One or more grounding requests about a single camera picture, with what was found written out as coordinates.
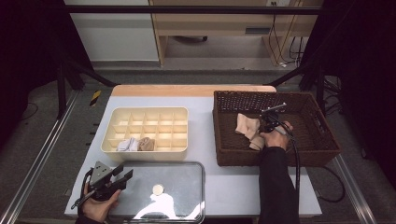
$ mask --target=transparent lid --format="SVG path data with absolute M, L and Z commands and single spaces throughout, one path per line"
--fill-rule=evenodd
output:
M 204 167 L 198 162 L 124 163 L 122 178 L 134 169 L 119 205 L 110 210 L 117 223 L 201 223 L 205 217 Z

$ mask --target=brown woven basket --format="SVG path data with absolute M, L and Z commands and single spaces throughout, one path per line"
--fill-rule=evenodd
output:
M 236 133 L 238 113 L 259 119 L 267 107 L 287 105 L 278 111 L 279 120 L 293 126 L 301 166 L 324 166 L 341 152 L 312 94 L 307 92 L 215 91 L 213 121 L 217 161 L 220 166 L 258 165 L 260 151 L 249 148 L 248 139 Z M 288 165 L 295 166 L 291 143 Z

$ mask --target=beige plastic organizer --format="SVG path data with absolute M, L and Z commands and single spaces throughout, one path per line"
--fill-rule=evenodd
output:
M 120 107 L 108 123 L 102 151 L 113 161 L 180 161 L 186 156 L 189 112 L 185 107 Z M 117 151 L 129 138 L 154 140 L 153 151 Z

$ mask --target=human hand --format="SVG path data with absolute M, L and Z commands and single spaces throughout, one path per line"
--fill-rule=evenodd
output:
M 284 123 L 286 126 L 289 127 L 291 131 L 293 130 L 293 126 L 291 126 L 288 121 L 285 121 Z M 278 126 L 277 128 L 282 129 L 283 131 L 285 130 L 282 126 Z M 284 150 L 286 150 L 289 142 L 289 138 L 287 135 L 279 133 L 276 130 L 273 130 L 270 133 L 260 133 L 260 136 L 264 138 L 265 145 L 267 147 L 282 147 Z
M 88 193 L 88 183 L 85 184 L 84 195 Z M 117 199 L 119 198 L 121 190 L 117 190 L 109 200 L 98 202 L 93 198 L 89 198 L 82 205 L 82 212 L 85 217 L 88 217 L 97 222 L 103 223 L 107 217 L 108 211 L 111 208 L 116 207 L 119 203 Z

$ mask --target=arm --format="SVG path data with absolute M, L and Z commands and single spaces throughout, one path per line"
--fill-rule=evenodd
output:
M 285 125 L 293 129 L 287 121 Z M 300 223 L 298 195 L 289 176 L 285 152 L 289 138 L 276 131 L 260 135 L 267 147 L 262 151 L 260 163 L 259 223 Z
M 76 224 L 102 224 L 102 222 L 97 222 L 88 217 L 80 216 L 77 218 Z

